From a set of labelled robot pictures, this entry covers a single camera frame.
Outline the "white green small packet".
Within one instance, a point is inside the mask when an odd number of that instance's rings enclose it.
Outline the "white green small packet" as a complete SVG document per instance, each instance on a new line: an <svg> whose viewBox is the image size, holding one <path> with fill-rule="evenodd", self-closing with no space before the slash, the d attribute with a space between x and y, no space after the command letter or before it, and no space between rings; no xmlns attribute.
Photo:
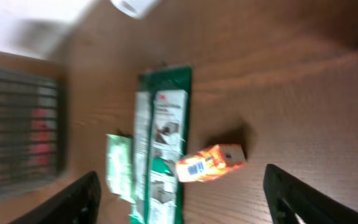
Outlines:
<svg viewBox="0 0 358 224"><path fill-rule="evenodd" d="M132 175L132 139L107 134L106 184L112 194L134 203Z"/></svg>

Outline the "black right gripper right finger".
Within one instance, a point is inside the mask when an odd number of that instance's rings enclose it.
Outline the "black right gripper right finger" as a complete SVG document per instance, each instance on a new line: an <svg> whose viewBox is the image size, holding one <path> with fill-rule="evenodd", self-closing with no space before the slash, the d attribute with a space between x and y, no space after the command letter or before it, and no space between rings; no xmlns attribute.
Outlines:
<svg viewBox="0 0 358 224"><path fill-rule="evenodd" d="M358 212L312 188L274 164L267 164L263 187L274 224L358 223Z"/></svg>

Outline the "orange box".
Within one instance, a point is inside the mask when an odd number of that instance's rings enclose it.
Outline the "orange box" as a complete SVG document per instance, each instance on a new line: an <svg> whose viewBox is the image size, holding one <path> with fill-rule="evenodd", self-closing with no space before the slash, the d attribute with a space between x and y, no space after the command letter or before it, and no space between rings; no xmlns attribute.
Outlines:
<svg viewBox="0 0 358 224"><path fill-rule="evenodd" d="M246 157L239 144L215 144L175 164L180 182L208 182L240 168Z"/></svg>

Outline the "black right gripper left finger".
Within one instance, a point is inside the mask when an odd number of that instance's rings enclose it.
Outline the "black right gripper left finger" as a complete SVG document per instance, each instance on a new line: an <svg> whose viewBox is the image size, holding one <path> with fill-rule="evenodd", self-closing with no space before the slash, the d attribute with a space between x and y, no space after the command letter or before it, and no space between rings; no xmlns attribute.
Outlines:
<svg viewBox="0 0 358 224"><path fill-rule="evenodd" d="M53 197L12 221L13 224L95 224L101 200L101 185L90 171Z"/></svg>

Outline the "green 3M glove package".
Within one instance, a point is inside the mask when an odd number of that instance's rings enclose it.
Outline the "green 3M glove package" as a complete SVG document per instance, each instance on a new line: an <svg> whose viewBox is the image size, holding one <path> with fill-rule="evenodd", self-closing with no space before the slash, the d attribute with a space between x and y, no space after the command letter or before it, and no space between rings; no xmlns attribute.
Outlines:
<svg viewBox="0 0 358 224"><path fill-rule="evenodd" d="M192 71L167 67L139 76L131 223L183 223L183 185L175 164L186 153Z"/></svg>

